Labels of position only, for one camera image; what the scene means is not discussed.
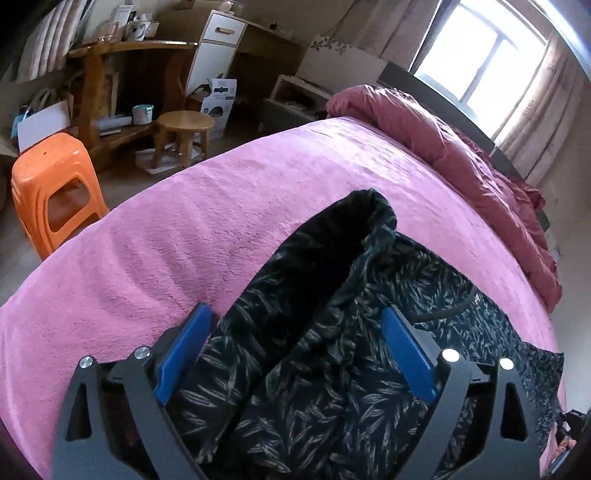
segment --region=window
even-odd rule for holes
[[[461,0],[417,69],[491,136],[525,92],[545,39],[498,0]]]

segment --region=pink bedspread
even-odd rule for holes
[[[549,312],[562,296],[556,262],[535,218],[530,198],[480,158],[443,121],[404,92],[358,85],[337,93],[326,106],[332,116],[365,121],[431,165],[501,237]]]
[[[139,193],[60,247],[0,309],[0,416],[33,467],[50,478],[60,404],[79,358],[124,358],[198,300],[224,314],[300,224],[369,187],[388,199],[402,233],[465,273],[523,340],[557,351],[519,264],[464,198],[385,134],[328,119]]]

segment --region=orange plastic stool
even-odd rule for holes
[[[52,231],[48,204],[58,190],[78,180],[89,200],[57,231]],[[78,139],[52,135],[23,153],[12,167],[12,196],[23,230],[45,260],[92,215],[103,218],[109,209],[88,152]]]

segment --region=cabinet drawer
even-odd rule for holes
[[[238,40],[240,40],[240,35],[242,35],[244,27],[246,27],[246,24],[240,20],[213,14],[203,33],[203,40],[238,45]]]
[[[210,79],[225,78],[230,69],[236,47],[201,43],[193,58],[185,95],[192,93],[199,85],[208,83]]]

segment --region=wooden stool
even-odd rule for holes
[[[211,116],[201,112],[180,110],[160,115],[156,120],[156,124],[158,125],[158,132],[156,133],[152,168],[156,168],[162,158],[170,133],[175,133],[177,136],[177,148],[183,168],[188,167],[191,162],[193,138],[196,133],[201,134],[201,152],[203,153],[203,160],[207,159],[209,131],[215,125],[215,121]]]
[[[50,198],[78,181],[88,192],[85,205],[76,206],[76,213],[52,230]],[[22,228],[42,260],[86,226],[89,218],[109,213],[88,152],[80,140],[65,133],[52,135],[23,153],[12,167],[11,185]]]

